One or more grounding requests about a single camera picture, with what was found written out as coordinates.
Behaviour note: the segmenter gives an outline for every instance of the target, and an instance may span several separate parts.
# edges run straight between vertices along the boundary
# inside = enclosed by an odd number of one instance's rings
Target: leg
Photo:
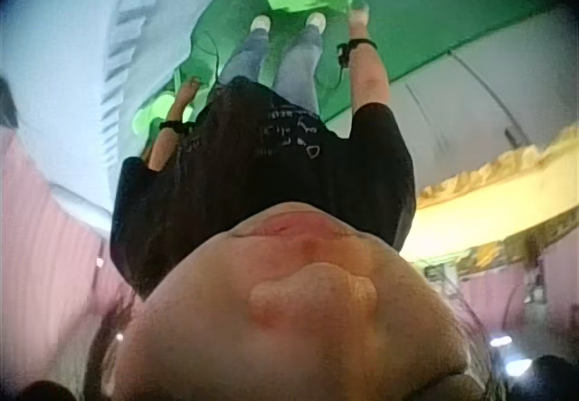
[[[314,72],[322,55],[318,27],[306,25],[285,51],[273,90],[304,110],[319,114]]]
[[[268,31],[256,28],[245,39],[245,42],[235,52],[219,75],[218,83],[227,84],[235,77],[245,77],[257,82],[263,59],[270,48]]]

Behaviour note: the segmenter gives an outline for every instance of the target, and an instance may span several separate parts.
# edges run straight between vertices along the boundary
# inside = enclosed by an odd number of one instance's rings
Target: light
[[[522,358],[520,360],[511,360],[505,366],[507,374],[511,377],[520,377],[529,369],[533,360],[530,358]]]
[[[493,338],[490,340],[490,346],[494,348],[504,347],[510,344],[513,339],[510,336],[501,336],[500,338]]]

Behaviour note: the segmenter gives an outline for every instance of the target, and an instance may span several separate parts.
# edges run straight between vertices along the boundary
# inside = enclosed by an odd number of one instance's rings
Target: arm
[[[175,102],[173,102],[166,120],[182,121],[185,107],[189,102],[195,99],[198,90],[199,81],[196,78],[185,82],[176,94]],[[156,172],[162,170],[163,167],[165,167],[166,162],[173,155],[173,152],[175,152],[178,144],[179,134],[175,133],[170,128],[161,129],[157,140],[155,140],[155,143],[153,144],[151,157],[148,161],[148,168],[155,170]]]
[[[348,17],[350,39],[370,39],[369,10],[352,10]],[[352,112],[372,102],[386,104],[390,98],[388,74],[380,55],[369,44],[362,43],[350,53],[350,84]]]

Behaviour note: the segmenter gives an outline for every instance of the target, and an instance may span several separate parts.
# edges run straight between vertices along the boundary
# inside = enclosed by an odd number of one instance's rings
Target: nose
[[[290,277],[256,285],[249,304],[263,329],[324,336],[367,324],[375,313],[376,289],[332,263],[311,263]]]

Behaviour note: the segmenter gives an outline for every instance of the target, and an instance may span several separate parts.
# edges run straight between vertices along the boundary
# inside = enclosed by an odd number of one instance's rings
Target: blue jeans
[[[252,31],[225,64],[219,83],[227,84],[239,76],[258,82],[261,64],[269,49],[268,33],[261,28]],[[292,104],[319,114],[314,72],[321,55],[321,34],[315,26],[307,25],[286,47],[273,91]]]

